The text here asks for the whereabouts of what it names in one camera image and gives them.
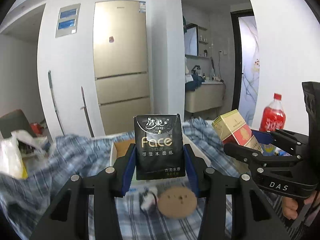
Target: soda bottle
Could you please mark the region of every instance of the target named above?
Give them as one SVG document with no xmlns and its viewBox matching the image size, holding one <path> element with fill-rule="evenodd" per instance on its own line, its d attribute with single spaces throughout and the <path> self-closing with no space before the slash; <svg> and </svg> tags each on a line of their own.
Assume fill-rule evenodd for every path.
<svg viewBox="0 0 320 240">
<path fill-rule="evenodd" d="M 275 131 L 276 128 L 284 127 L 285 113 L 281 105 L 281 95 L 275 93 L 273 98 L 273 102 L 263 110 L 260 131 Z"/>
</svg>

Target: red bottle cap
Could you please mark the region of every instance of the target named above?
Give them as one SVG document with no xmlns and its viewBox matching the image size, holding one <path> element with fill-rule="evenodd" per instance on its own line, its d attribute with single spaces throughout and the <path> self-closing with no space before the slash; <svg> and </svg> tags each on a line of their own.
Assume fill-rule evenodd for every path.
<svg viewBox="0 0 320 240">
<path fill-rule="evenodd" d="M 275 93 L 274 96 L 273 96 L 273 98 L 276 99 L 276 100 L 281 100 L 281 97 L 282 96 L 280 94 L 277 94 L 277 93 Z"/>
</svg>

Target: refrigerator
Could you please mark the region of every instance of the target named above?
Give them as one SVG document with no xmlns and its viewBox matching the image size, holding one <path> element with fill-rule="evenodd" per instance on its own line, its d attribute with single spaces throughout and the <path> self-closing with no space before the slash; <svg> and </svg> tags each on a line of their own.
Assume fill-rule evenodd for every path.
<svg viewBox="0 0 320 240">
<path fill-rule="evenodd" d="M 150 114 L 145 3 L 97 2 L 93 63 L 106 135 L 134 129 L 133 117 Z"/>
</svg>

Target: hand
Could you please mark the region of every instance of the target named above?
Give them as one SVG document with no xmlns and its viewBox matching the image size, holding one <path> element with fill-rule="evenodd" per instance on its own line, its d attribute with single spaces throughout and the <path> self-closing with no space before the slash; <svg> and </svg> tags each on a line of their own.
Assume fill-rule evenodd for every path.
<svg viewBox="0 0 320 240">
<path fill-rule="evenodd" d="M 313 200 L 315 199 L 316 191 L 314 191 L 310 197 L 304 200 L 305 205 L 312 204 Z M 314 206 L 318 205 L 320 203 L 320 194 L 318 195 L 318 198 L 314 204 Z M 297 213 L 298 209 L 298 203 L 289 197 L 283 197 L 282 198 L 282 214 L 287 219 L 296 219 L 298 217 Z"/>
</svg>

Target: round cork coaster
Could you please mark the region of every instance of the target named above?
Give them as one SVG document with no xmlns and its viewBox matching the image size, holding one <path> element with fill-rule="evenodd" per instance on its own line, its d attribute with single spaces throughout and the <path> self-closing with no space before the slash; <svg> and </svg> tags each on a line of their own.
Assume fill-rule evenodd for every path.
<svg viewBox="0 0 320 240">
<path fill-rule="evenodd" d="M 157 206 L 164 216 L 182 219 L 195 211 L 197 198 L 187 187 L 171 187 L 161 194 Z"/>
</svg>

